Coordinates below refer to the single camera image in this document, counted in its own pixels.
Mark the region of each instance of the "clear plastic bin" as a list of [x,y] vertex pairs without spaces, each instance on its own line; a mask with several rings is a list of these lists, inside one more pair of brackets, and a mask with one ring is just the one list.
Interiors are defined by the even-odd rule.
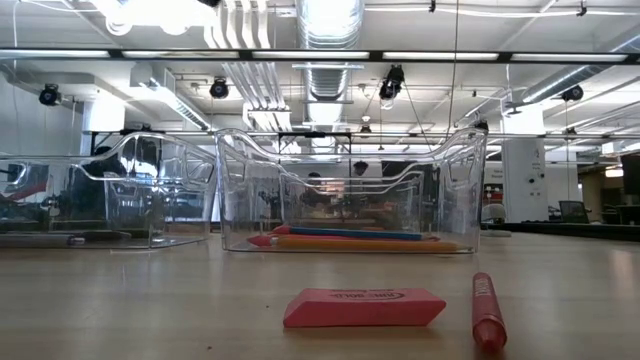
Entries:
[[216,143],[227,250],[477,250],[483,130],[426,154],[278,155],[238,130],[218,131]]
[[155,133],[99,150],[0,156],[0,247],[155,248],[208,237],[212,154]]

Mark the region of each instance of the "air duct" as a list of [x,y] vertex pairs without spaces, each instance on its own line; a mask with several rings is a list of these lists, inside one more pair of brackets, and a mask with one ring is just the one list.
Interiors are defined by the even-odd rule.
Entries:
[[[599,52],[636,53],[640,49],[640,26],[617,36]],[[522,104],[533,104],[564,92],[611,68],[613,65],[568,66],[531,86],[520,96]]]
[[[364,0],[296,0],[302,48],[353,49],[358,43]],[[332,125],[342,115],[349,82],[348,69],[305,70],[307,114],[317,125]]]

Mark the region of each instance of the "white column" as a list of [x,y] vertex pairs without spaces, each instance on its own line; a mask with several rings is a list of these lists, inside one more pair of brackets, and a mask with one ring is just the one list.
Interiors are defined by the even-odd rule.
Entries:
[[[544,134],[542,107],[518,108],[505,115],[503,130],[510,134]],[[502,145],[504,204],[508,222],[549,220],[545,149],[542,139],[509,139]]]

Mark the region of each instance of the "wooden table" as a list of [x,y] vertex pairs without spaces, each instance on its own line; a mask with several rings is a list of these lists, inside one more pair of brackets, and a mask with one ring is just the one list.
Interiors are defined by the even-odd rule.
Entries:
[[[495,282],[510,359],[640,358],[640,244],[514,234],[477,256],[0,252],[3,359],[471,359],[471,277]],[[425,287],[427,328],[284,330],[305,287]]]

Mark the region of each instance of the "red crayon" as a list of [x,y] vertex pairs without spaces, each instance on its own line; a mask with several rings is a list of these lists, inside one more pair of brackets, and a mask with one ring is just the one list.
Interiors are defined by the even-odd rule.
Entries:
[[497,353],[507,343],[507,330],[491,277],[477,273],[473,277],[473,339],[485,353]]

